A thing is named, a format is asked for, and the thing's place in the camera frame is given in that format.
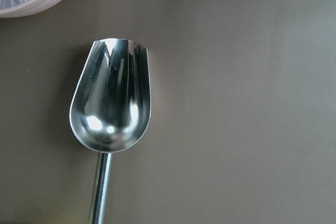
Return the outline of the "steel ice scoop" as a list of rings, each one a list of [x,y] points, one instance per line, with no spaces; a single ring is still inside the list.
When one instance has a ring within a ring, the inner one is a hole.
[[[90,223],[104,222],[113,155],[141,139],[150,117],[148,50],[129,39],[94,41],[69,111],[74,136],[98,153]]]

